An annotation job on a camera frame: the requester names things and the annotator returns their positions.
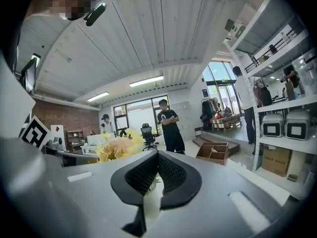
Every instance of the pipe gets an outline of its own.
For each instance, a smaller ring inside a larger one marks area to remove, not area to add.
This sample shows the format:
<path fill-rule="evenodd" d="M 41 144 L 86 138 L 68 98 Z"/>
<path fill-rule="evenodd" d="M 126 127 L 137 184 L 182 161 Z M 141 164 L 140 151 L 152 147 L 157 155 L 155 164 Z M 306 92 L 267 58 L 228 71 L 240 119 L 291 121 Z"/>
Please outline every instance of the pipe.
<path fill-rule="evenodd" d="M 79 103 L 74 103 L 74 102 L 69 102 L 69 101 L 63 101 L 60 99 L 48 97 L 48 96 L 41 95 L 41 94 L 32 94 L 31 96 L 34 99 L 38 99 L 38 100 L 42 100 L 42 101 L 46 101 L 46 102 L 51 102 L 51 103 L 56 103 L 56 104 L 61 104 L 61 105 L 66 105 L 66 106 L 71 106 L 71 107 L 76 107 L 76 108 L 80 108 L 80 109 L 89 109 L 89 110 L 94 110 L 94 111 L 101 110 L 99 108 L 94 108 L 91 106 L 87 106 L 87 105 L 83 105 L 83 104 L 79 104 Z"/>

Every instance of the office chair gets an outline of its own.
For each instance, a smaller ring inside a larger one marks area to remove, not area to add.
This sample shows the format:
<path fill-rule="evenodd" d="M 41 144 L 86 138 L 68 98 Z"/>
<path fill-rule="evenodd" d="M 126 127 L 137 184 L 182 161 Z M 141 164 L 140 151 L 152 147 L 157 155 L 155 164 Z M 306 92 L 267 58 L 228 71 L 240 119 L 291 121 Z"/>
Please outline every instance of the office chair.
<path fill-rule="evenodd" d="M 152 127 L 148 123 L 144 123 L 141 128 L 142 136 L 145 139 L 143 151 L 149 151 L 151 148 L 157 149 L 157 146 L 154 144 L 155 138 L 152 135 Z"/>

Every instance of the ceiling light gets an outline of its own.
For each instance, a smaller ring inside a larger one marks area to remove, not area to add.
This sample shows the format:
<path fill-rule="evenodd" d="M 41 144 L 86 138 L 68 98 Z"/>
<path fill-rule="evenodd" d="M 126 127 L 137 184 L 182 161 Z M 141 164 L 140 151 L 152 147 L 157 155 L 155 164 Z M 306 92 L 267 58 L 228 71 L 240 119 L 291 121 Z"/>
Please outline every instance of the ceiling light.
<path fill-rule="evenodd" d="M 152 78 L 148 78 L 148 79 L 145 79 L 145 80 L 141 80 L 141 81 L 138 81 L 138 82 L 135 82 L 135 83 L 131 83 L 129 84 L 131 87 L 135 87 L 135 86 L 138 86 L 138 85 L 143 85 L 143 84 L 146 84 L 146 83 L 151 83 L 151 82 L 155 82 L 155 81 L 159 81 L 159 80 L 162 80 L 164 79 L 163 76 L 158 76 L 158 77 L 152 77 Z"/>
<path fill-rule="evenodd" d="M 41 56 L 37 55 L 37 54 L 33 54 L 31 59 L 36 58 L 36 67 L 39 65 Z"/>
<path fill-rule="evenodd" d="M 131 110 L 131 111 L 129 111 L 129 113 L 134 112 L 134 111 L 138 111 L 138 110 L 141 110 L 141 109 Z"/>
<path fill-rule="evenodd" d="M 104 93 L 101 93 L 100 95 L 97 95 L 97 96 L 95 96 L 95 97 L 92 97 L 92 98 L 88 99 L 87 101 L 91 102 L 91 101 L 94 101 L 94 100 L 96 100 L 96 99 L 99 99 L 99 98 L 101 98 L 101 97 L 103 97 L 103 96 L 106 96 L 106 95 L 108 95 L 108 94 L 109 94 L 108 92 L 104 92 Z"/>

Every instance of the man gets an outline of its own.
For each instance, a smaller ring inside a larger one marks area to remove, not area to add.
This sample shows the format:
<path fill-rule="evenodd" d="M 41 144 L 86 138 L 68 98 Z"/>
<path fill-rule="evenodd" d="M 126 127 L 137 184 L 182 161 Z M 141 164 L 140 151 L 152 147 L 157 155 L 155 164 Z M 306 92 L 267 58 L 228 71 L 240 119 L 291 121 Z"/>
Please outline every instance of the man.
<path fill-rule="evenodd" d="M 255 128 L 255 119 L 254 119 L 254 111 L 253 111 L 253 105 L 251 101 L 251 96 L 248 90 L 248 87 L 246 85 L 246 82 L 242 76 L 242 72 L 240 70 L 239 66 L 235 66 L 232 69 L 233 73 L 237 77 L 237 81 L 234 84 L 236 91 L 238 93 L 238 96 L 243 104 L 244 108 L 244 119 L 247 124 L 247 135 L 249 144 L 253 144 L 255 142 L 256 133 L 254 131 Z"/>
<path fill-rule="evenodd" d="M 283 75 L 284 80 L 289 79 L 293 84 L 295 94 L 300 95 L 301 91 L 299 88 L 299 78 L 297 76 L 296 71 L 294 70 L 293 65 L 286 67 L 285 69 L 283 69 L 283 71 L 284 71 L 284 75 Z"/>
<path fill-rule="evenodd" d="M 110 122 L 110 117 L 107 114 L 104 114 L 101 118 L 105 123 L 101 124 L 100 134 L 103 133 L 114 133 L 115 130 L 113 129 L 112 122 Z"/>
<path fill-rule="evenodd" d="M 185 154 L 184 141 L 176 124 L 179 121 L 178 115 L 174 110 L 167 110 L 167 100 L 162 99 L 158 104 L 161 109 L 158 121 L 162 124 L 166 150 Z"/>

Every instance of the open cardboard box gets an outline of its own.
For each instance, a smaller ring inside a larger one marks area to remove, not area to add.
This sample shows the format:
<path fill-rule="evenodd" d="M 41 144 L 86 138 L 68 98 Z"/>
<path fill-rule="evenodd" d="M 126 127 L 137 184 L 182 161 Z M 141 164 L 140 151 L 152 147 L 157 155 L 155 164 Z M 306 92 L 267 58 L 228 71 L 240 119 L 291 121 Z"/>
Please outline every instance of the open cardboard box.
<path fill-rule="evenodd" d="M 228 143 L 203 143 L 196 158 L 225 166 L 228 159 Z"/>

